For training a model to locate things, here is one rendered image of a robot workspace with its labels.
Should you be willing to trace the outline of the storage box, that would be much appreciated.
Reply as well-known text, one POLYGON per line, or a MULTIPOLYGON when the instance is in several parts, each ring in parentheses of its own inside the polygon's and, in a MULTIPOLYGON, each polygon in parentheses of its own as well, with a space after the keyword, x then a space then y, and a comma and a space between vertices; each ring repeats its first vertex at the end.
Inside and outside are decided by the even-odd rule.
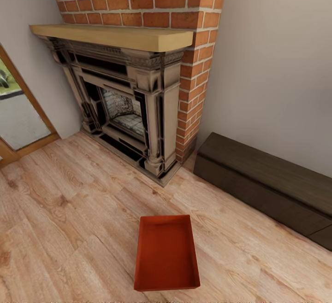
POLYGON ((190 215, 140 218, 135 291, 200 287, 190 215))

